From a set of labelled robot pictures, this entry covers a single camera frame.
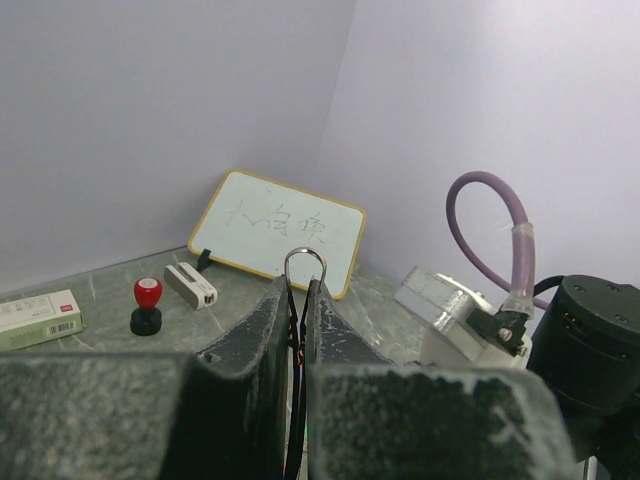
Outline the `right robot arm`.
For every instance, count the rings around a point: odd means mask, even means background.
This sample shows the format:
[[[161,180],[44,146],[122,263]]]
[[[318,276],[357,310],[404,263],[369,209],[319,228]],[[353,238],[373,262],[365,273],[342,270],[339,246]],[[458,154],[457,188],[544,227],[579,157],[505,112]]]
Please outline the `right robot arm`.
[[[578,461],[613,479],[639,476],[639,290],[587,275],[540,281],[555,294],[527,367],[554,394]]]

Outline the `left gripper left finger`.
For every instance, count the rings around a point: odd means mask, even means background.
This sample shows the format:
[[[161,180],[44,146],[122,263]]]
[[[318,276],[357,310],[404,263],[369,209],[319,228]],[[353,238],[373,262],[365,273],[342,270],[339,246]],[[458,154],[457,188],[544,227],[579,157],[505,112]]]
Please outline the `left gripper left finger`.
[[[5,354],[5,479],[279,479],[289,315],[283,278],[195,353]]]

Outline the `wire keyring with keys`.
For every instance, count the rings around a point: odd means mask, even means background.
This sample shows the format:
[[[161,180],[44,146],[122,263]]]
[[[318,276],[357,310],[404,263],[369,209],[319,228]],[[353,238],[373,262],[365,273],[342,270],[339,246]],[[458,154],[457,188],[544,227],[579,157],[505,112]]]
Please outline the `wire keyring with keys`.
[[[284,260],[284,276],[286,280],[286,292],[289,310],[289,347],[292,349],[293,390],[291,400],[291,415],[289,425],[289,437],[286,453],[286,462],[283,478],[296,480],[299,478],[304,438],[306,432],[306,317],[309,300],[313,292],[313,281],[310,281],[302,313],[298,314],[293,296],[293,285],[290,275],[290,260],[297,254],[313,256],[321,265],[322,273],[316,285],[316,291],[322,290],[327,273],[327,261],[316,249],[311,247],[298,247],[291,250]]]

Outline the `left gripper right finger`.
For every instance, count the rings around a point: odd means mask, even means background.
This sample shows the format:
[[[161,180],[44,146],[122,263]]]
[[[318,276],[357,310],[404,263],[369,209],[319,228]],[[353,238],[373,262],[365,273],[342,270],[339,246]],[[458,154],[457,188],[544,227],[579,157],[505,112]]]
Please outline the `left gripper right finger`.
[[[521,369],[387,362],[368,345],[339,361],[333,302],[307,294],[307,462],[312,479],[572,479],[557,402]]]

